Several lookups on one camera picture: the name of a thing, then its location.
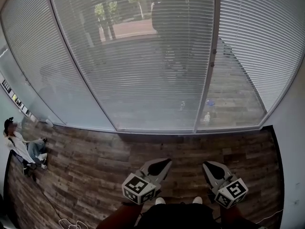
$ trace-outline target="wooden floor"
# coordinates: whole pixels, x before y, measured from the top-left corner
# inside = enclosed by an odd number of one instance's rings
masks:
[[[160,194],[167,203],[190,203],[201,196],[217,217],[219,207],[207,198],[201,169],[203,161],[213,160],[225,163],[248,186],[248,195],[238,205],[247,219],[259,222],[282,209],[279,166],[268,130],[175,137],[117,135],[27,122],[23,136],[26,140],[47,137],[49,156],[48,169],[35,171],[36,183],[22,174],[16,158],[11,159],[5,190],[21,229],[61,228],[59,216],[95,228],[120,206],[121,184],[129,173],[160,157],[173,159]],[[279,215],[261,224],[277,228]]]

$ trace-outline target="black cap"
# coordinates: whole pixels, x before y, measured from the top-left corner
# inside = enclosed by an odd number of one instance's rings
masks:
[[[9,127],[9,125],[13,123],[13,117],[7,119],[5,122],[4,122],[4,131],[6,131]]]

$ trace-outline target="gray wall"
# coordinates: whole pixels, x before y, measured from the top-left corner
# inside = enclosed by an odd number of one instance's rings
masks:
[[[0,86],[0,193],[3,196],[3,184],[10,151],[4,145],[4,121],[10,117],[14,117],[14,121],[21,122],[25,117],[19,108],[10,99],[4,89]]]
[[[305,60],[264,125],[273,125],[283,162],[285,200],[281,229],[305,228]]]

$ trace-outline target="jeans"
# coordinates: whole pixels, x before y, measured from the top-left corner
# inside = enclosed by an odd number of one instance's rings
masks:
[[[46,145],[43,140],[35,140],[28,143],[30,157],[36,162],[40,154],[46,153]]]

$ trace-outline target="white jacket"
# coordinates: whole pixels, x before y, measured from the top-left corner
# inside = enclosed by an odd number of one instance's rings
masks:
[[[16,154],[20,155],[23,159],[28,161],[29,163],[35,163],[34,160],[30,157],[26,143],[29,143],[27,141],[24,141],[22,135],[18,132],[14,132],[15,136],[6,136],[4,138],[5,145],[9,148],[9,150],[14,150]]]

